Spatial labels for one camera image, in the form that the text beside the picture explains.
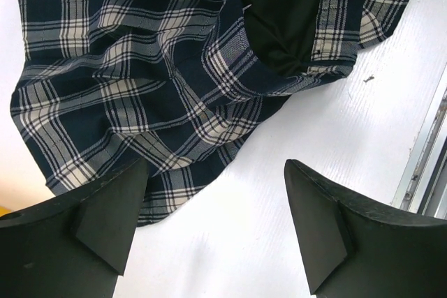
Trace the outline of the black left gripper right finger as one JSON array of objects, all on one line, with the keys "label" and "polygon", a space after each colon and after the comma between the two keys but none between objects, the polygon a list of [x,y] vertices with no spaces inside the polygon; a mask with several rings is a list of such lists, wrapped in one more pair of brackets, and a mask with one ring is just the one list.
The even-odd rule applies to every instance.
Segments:
[{"label": "black left gripper right finger", "polygon": [[293,224],[315,297],[445,297],[446,221],[397,209],[287,160]]}]

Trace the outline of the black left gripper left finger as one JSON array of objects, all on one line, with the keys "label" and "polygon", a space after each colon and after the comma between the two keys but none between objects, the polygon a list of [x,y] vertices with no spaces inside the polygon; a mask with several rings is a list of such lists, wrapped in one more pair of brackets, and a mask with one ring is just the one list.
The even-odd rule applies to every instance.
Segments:
[{"label": "black left gripper left finger", "polygon": [[148,179],[138,159],[1,217],[2,297],[112,297]]}]

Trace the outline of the navy white plaid skirt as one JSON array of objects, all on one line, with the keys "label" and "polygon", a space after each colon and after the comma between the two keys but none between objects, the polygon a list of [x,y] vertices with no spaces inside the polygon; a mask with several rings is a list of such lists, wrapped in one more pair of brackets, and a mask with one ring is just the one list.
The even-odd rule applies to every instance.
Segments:
[{"label": "navy white plaid skirt", "polygon": [[10,115],[56,195],[143,157],[138,223],[158,223],[291,95],[347,77],[408,2],[18,0]]}]

